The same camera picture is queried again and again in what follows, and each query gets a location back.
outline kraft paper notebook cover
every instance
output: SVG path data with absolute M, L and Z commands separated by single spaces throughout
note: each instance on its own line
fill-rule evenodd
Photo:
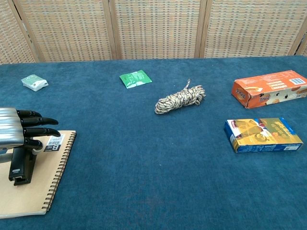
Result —
M 0 163 L 0 219 L 49 211 L 76 135 L 75 131 L 59 132 L 62 140 L 53 136 L 34 138 L 44 147 L 36 157 L 30 184 L 14 186 L 14 181 L 9 181 L 11 162 Z

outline green packet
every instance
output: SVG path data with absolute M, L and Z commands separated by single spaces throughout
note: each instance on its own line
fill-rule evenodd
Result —
M 143 70 L 120 75 L 120 79 L 123 81 L 127 89 L 152 82 Z

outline rope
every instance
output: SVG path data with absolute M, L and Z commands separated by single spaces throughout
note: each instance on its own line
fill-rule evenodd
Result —
M 164 114 L 173 109 L 179 109 L 182 106 L 188 106 L 191 104 L 199 105 L 202 99 L 206 96 L 205 90 L 201 85 L 188 89 L 190 81 L 191 80 L 189 79 L 186 87 L 184 87 L 182 91 L 159 99 L 157 104 L 155 104 L 154 112 L 156 114 Z

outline blue table surface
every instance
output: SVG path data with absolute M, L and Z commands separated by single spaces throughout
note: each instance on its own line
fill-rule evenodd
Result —
M 127 90 L 119 76 L 140 69 L 153 82 Z M 306 145 L 237 154 L 224 131 L 227 119 L 283 116 L 307 142 L 306 98 L 248 110 L 230 94 L 235 79 L 289 69 L 307 77 L 307 57 L 1 65 L 1 107 L 77 137 L 51 210 L 0 229 L 307 229 Z M 24 87 L 30 74 L 49 86 Z M 188 78 L 206 90 L 200 106 L 156 115 Z

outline cardboard box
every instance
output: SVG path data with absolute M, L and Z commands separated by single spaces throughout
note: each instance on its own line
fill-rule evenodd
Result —
M 235 152 L 295 151 L 303 142 L 283 118 L 225 121 Z
M 232 95 L 245 108 L 289 101 L 307 96 L 307 79 L 293 70 L 235 80 Z

